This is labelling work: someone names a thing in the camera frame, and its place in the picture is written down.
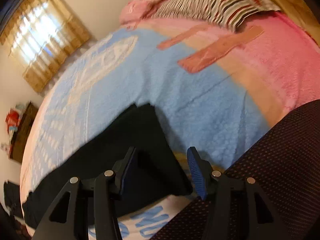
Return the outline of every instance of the beige curtain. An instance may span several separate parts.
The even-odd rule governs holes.
[[[20,63],[23,78],[39,93],[65,59],[89,38],[61,0],[24,0],[0,41],[9,57]]]

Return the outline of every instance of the wooden dresser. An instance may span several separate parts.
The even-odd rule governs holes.
[[[21,118],[18,131],[14,133],[11,140],[12,149],[9,154],[9,159],[22,163],[24,148],[26,147],[27,139],[37,112],[38,108],[30,102]]]

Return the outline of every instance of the bed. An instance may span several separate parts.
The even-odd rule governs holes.
[[[242,31],[260,26],[263,32],[197,73],[178,62],[232,35],[230,30],[211,25],[159,49],[203,21],[147,18],[97,42],[66,70],[39,109],[21,168],[21,202],[132,103],[156,107],[168,144],[189,176],[188,147],[223,171],[292,109],[319,99],[319,23],[303,0],[271,1],[287,15],[248,17]],[[149,239],[192,198],[168,196],[119,218],[123,238]],[[95,239],[94,228],[89,238]]]

